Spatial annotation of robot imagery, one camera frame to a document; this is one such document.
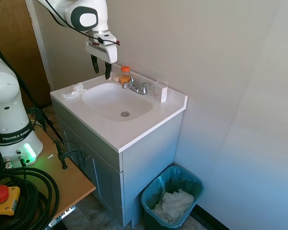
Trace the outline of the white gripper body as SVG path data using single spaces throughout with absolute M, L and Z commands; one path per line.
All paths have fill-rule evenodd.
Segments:
M 93 35 L 87 38 L 86 51 L 110 64 L 117 62 L 117 39 L 113 35 Z

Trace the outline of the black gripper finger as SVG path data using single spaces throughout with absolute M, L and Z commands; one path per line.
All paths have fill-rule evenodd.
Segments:
M 92 61 L 92 65 L 93 65 L 95 73 L 99 73 L 99 66 L 98 66 L 97 57 L 94 55 L 91 55 L 91 61 Z
M 108 80 L 111 76 L 112 64 L 105 61 L 105 79 Z

